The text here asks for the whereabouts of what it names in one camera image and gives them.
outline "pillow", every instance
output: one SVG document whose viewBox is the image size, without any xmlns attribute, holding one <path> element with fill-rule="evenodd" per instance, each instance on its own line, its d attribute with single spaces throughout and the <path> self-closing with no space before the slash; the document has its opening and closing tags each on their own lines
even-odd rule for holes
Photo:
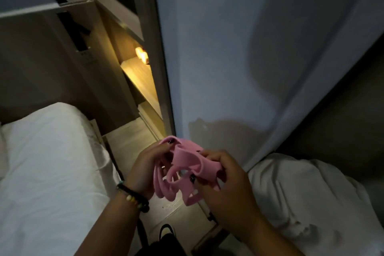
<svg viewBox="0 0 384 256">
<path fill-rule="evenodd" d="M 0 123 L 0 179 L 2 179 L 8 171 L 8 153 L 7 143 L 3 135 Z"/>
</svg>

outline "fingernail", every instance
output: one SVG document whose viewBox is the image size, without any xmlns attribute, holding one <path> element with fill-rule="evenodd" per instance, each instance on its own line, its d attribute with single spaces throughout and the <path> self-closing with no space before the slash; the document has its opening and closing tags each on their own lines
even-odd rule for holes
<svg viewBox="0 0 384 256">
<path fill-rule="evenodd" d="M 195 176 L 194 174 L 191 174 L 191 175 L 189 176 L 189 180 L 192 182 L 192 184 L 195 183 L 196 176 Z"/>
</svg>

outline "person's left hand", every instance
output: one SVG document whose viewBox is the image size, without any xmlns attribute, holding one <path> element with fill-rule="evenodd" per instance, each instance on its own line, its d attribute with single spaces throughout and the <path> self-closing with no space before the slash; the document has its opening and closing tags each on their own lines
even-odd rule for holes
<svg viewBox="0 0 384 256">
<path fill-rule="evenodd" d="M 168 153 L 172 146 L 173 144 L 170 143 L 159 145 L 159 142 L 156 142 L 144 149 L 133 164 L 124 185 L 150 200 L 154 194 L 153 170 L 155 162 L 162 155 Z"/>
</svg>

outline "hand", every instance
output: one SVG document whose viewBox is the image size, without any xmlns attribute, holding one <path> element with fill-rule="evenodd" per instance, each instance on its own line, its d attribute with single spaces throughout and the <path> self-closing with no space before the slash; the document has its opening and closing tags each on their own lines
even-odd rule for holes
<svg viewBox="0 0 384 256">
<path fill-rule="evenodd" d="M 165 153 L 168 153 L 171 148 L 172 144 L 159 145 L 159 142 L 156 142 L 144 149 L 133 164 L 124 185 L 150 200 L 154 194 L 153 170 L 155 162 Z"/>
<path fill-rule="evenodd" d="M 219 161 L 223 172 L 218 177 L 225 182 L 220 191 L 197 178 L 195 187 L 204 198 L 219 224 L 247 243 L 252 239 L 253 231 L 261 212 L 256 204 L 247 173 L 227 151 L 203 150 L 201 155 L 213 161 Z"/>
</svg>

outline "bed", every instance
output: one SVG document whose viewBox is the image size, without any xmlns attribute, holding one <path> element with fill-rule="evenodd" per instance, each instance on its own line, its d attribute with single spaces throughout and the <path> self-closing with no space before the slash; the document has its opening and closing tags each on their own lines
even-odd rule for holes
<svg viewBox="0 0 384 256">
<path fill-rule="evenodd" d="M 2 126 L 1 255 L 73 255 L 119 176 L 90 122 L 55 103 Z"/>
</svg>

